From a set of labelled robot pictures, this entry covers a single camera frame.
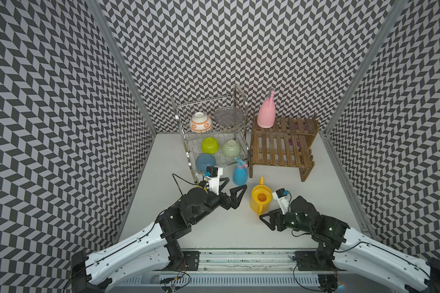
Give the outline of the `blue spray bottle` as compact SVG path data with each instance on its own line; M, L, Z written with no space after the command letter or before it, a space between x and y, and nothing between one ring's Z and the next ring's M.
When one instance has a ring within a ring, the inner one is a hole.
M248 164L238 157L235 158L235 162L236 167L233 171L233 183L237 186L242 186L248 181Z

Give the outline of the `yellow watering can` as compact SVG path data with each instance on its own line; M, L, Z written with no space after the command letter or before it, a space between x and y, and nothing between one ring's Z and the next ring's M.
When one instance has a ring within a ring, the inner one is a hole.
M260 183L251 192L249 206L258 216L266 213L273 199L271 189L265 185L265 178L260 177Z

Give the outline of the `pink spray bottle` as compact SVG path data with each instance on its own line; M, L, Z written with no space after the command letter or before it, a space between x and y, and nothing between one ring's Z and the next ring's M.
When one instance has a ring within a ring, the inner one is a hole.
M270 89L257 116L257 124L261 128L271 128L275 123L276 107L274 98L275 89Z

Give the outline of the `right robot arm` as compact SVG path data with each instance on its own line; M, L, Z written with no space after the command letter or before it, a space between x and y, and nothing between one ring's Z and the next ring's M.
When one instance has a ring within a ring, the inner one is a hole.
M301 231L318 243L314 258L356 273L398 293L440 293L440 260L423 260L392 249L331 216L320 214L302 196L275 198L279 208L260 215L272 231Z

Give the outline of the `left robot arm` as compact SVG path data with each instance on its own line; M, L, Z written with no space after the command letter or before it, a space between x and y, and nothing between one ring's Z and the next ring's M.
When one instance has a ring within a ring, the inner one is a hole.
M124 281L152 271L176 271L185 262L178 239L218 207L237 209L247 185L223 188L228 178L211 178L196 184L141 231L117 244L72 256L71 276L64 288L74 293L107 293Z

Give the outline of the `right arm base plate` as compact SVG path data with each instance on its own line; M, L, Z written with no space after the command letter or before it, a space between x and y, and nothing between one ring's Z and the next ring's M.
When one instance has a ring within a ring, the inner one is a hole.
M314 251L295 251L293 259L298 265L299 271L333 271L335 269L332 263L319 261Z

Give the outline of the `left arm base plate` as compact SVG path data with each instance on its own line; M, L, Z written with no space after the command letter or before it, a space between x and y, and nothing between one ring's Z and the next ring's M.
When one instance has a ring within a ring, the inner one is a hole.
M200 262L200 251L197 250L184 250L182 251L182 259L180 265L177 267L178 271L198 271Z

